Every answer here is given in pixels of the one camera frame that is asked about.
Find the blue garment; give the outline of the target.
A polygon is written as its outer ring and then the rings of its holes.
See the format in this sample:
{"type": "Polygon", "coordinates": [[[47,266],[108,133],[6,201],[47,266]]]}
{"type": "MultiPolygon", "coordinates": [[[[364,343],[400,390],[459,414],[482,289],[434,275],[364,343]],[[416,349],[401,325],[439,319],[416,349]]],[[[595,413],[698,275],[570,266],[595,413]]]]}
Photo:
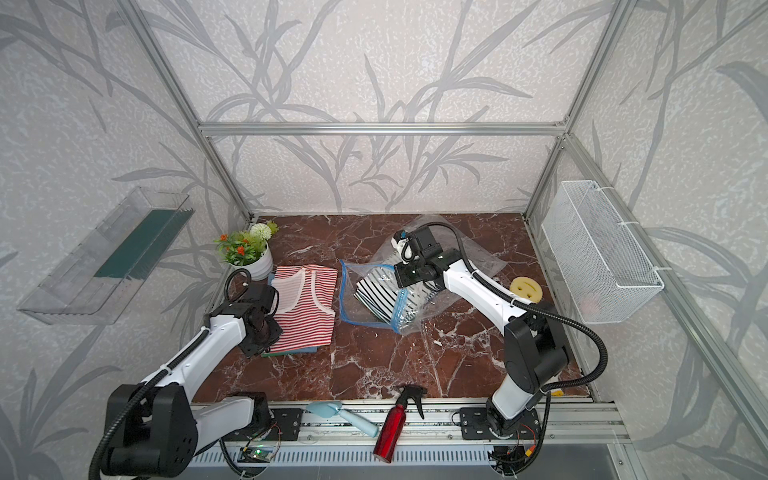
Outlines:
{"type": "MultiPolygon", "coordinates": [[[[272,281],[275,279],[275,273],[271,272],[267,277],[267,283],[269,285],[272,284],[272,281]]],[[[294,349],[289,351],[283,351],[283,352],[263,352],[260,354],[262,358],[271,358],[271,357],[280,357],[280,356],[289,356],[289,355],[301,355],[301,354],[313,354],[316,353],[318,350],[318,347],[307,347],[302,349],[294,349]]]]}

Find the clear vacuum bag blue zip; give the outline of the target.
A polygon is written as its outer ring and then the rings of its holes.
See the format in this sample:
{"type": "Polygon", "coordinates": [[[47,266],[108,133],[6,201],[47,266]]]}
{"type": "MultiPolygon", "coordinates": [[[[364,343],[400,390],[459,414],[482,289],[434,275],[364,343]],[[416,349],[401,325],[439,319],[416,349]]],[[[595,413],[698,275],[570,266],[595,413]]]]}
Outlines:
{"type": "Polygon", "coordinates": [[[442,274],[466,262],[491,277],[505,267],[446,218],[422,215],[396,231],[370,262],[341,263],[340,319],[400,335],[418,332],[459,299],[442,274]]]}

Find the red white striped top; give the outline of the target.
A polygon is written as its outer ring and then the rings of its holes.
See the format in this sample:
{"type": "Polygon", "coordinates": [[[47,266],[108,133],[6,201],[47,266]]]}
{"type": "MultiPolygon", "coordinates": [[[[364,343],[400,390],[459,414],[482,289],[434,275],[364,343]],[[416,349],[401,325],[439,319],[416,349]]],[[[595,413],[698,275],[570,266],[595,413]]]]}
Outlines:
{"type": "Polygon", "coordinates": [[[279,294],[274,315],[282,329],[271,353],[323,347],[332,342],[336,269],[321,265],[279,266],[271,286],[279,294]]]}

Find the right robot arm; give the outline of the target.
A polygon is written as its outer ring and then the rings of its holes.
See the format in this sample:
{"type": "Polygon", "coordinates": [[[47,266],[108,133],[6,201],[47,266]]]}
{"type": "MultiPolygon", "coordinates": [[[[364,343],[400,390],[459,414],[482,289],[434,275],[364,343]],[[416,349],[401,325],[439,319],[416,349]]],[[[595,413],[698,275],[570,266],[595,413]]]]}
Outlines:
{"type": "Polygon", "coordinates": [[[395,265],[400,287],[432,282],[472,304],[502,333],[506,377],[487,401],[487,421],[494,436],[511,437],[524,413],[549,394],[547,382],[569,363],[564,328],[483,273],[458,230],[446,223],[400,230],[392,246],[401,258],[395,265]]]}

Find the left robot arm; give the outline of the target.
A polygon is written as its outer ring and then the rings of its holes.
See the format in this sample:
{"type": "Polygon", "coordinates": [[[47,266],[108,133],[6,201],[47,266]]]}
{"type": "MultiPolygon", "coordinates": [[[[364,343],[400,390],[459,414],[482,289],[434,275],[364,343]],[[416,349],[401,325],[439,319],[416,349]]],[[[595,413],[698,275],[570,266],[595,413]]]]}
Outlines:
{"type": "Polygon", "coordinates": [[[227,280],[225,299],[198,334],[154,373],[123,384],[110,395],[105,428],[88,469],[91,479],[109,476],[173,478],[197,454],[232,432],[271,429],[265,394],[239,393],[195,410],[194,397],[233,349],[260,355],[279,339],[274,316],[280,296],[271,285],[239,269],[227,280]]]}

